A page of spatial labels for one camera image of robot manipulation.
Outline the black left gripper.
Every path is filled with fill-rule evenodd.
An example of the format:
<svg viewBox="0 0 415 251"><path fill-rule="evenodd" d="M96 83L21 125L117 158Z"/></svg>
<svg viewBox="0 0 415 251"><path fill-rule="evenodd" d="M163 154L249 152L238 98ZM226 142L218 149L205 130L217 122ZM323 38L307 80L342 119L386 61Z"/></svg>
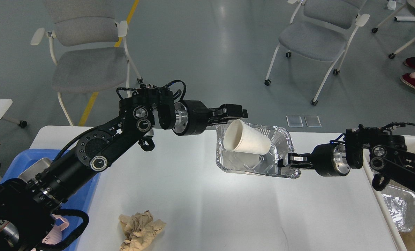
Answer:
<svg viewBox="0 0 415 251"><path fill-rule="evenodd" d="M237 104L207 108L197 100L182 100L174 104L176 122L172 131L178 136L199 135L207 127L227 124L231 120L247 119L248 111Z"/></svg>

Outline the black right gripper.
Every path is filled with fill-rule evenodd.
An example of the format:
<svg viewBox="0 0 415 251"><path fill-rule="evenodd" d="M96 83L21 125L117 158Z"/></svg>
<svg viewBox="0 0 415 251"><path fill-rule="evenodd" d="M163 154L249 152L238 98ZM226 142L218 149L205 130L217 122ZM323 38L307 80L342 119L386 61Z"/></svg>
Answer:
<svg viewBox="0 0 415 251"><path fill-rule="evenodd" d="M282 172L309 169L311 164L314 170L324 177L346 176L350 172L346 148L340 143L318 145L312 153L288 153L279 160Z"/></svg>

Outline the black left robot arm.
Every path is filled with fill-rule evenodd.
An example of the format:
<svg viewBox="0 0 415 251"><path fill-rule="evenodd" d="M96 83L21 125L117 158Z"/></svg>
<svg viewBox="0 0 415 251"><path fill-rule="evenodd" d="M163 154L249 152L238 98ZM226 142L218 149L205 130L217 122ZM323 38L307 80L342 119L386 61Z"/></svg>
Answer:
<svg viewBox="0 0 415 251"><path fill-rule="evenodd" d="M154 149L155 110L160 127L178 136L199 135L206 127L248 117L241 105L207 108L201 101L185 100L186 86L176 93L170 89L177 82L117 88L116 93L132 94L119 96L116 118L75 137L29 181L11 178L0 184L0 251L62 251L79 238L89 216L61 205L134 144Z"/></svg>

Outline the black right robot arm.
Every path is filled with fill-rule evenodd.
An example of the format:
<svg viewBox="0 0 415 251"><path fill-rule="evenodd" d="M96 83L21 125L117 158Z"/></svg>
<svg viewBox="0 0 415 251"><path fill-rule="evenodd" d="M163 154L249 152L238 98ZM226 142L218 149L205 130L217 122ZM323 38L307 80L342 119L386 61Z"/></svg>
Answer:
<svg viewBox="0 0 415 251"><path fill-rule="evenodd" d="M415 153L407 150L405 138L394 135L395 128L414 123L392 122L383 127L347 129L338 138L317 145L311 153L288 153L278 167L312 169L324 177L346 176L363 166L363 150L369 151L369 167L375 170L372 187L382 191L390 181L415 192Z"/></svg>

